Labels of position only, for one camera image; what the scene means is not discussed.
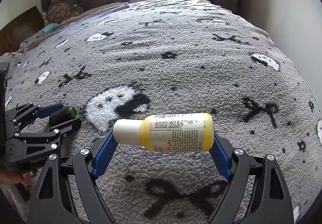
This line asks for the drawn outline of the person's left hand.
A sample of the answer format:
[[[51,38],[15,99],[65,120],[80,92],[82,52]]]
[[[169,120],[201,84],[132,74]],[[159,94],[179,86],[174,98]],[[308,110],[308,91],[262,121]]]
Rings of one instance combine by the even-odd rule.
[[[31,183],[31,176],[29,172],[23,174],[14,174],[8,169],[3,168],[0,171],[0,183],[13,185],[21,183],[23,186],[29,186]]]

